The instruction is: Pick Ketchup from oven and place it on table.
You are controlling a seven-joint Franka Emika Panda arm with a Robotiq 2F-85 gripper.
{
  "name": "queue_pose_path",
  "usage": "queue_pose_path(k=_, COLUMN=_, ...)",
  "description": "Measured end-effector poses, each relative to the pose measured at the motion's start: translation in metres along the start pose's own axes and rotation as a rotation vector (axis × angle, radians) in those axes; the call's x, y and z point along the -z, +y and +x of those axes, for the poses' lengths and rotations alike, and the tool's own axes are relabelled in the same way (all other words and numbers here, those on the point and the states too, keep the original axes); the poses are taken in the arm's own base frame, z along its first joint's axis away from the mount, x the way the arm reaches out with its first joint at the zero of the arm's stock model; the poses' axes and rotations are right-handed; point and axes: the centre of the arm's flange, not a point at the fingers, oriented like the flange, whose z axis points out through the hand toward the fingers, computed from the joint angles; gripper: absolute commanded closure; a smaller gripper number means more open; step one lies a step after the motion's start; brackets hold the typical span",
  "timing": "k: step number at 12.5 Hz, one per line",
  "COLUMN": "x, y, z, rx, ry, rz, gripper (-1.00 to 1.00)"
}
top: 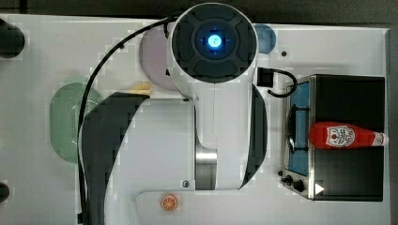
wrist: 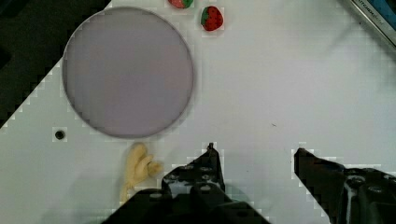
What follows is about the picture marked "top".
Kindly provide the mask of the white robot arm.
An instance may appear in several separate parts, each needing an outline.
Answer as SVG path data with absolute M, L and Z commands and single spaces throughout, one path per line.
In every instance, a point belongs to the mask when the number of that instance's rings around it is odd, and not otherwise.
M 115 92 L 83 121 L 84 225 L 139 225 L 146 192 L 243 188 L 264 160 L 251 21 L 226 4 L 196 5 L 177 17 L 166 51 L 178 98 Z

